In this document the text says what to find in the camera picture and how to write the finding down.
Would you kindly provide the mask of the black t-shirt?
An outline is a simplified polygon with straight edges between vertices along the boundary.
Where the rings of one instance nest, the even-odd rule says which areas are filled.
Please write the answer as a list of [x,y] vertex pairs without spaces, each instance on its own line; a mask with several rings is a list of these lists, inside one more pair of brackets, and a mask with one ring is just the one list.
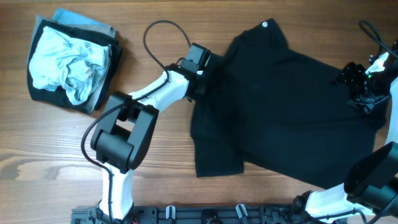
[[387,101],[362,113],[332,84],[338,72],[290,50],[273,19],[235,37],[193,109],[197,176],[250,162],[324,189],[343,183],[372,153]]

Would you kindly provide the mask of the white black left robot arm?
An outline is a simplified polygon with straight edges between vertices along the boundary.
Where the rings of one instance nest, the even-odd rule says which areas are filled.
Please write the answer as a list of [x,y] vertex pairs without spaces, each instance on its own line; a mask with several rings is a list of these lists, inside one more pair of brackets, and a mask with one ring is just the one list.
[[96,208],[101,223],[132,223],[134,171],[144,160],[158,116],[183,98],[197,99],[209,73],[169,68],[145,88],[109,97],[103,115],[90,130],[90,146],[103,171],[103,197]]

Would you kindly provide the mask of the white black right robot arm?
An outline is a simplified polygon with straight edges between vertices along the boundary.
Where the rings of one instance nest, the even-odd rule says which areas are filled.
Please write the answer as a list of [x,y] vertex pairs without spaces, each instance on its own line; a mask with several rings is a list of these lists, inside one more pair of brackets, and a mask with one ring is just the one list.
[[335,82],[345,84],[357,105],[375,105],[371,98],[392,100],[392,113],[386,143],[350,170],[336,187],[307,192],[297,201],[302,223],[337,223],[353,215],[372,215],[371,223],[381,217],[397,216],[397,62],[374,62],[365,72],[349,63]]

